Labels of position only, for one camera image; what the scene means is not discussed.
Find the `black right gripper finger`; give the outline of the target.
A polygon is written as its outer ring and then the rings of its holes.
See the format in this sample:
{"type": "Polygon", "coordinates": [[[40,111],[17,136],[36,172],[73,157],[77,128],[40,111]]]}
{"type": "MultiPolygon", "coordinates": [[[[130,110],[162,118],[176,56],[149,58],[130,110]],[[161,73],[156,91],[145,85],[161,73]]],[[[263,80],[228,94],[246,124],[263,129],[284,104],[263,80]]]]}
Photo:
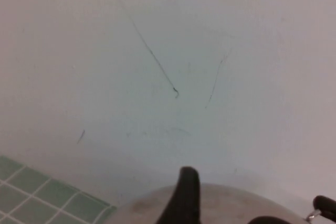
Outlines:
{"type": "Polygon", "coordinates": [[[201,183],[196,169],[185,166],[180,169],[174,192],[156,221],[162,223],[201,222],[201,183]]]}

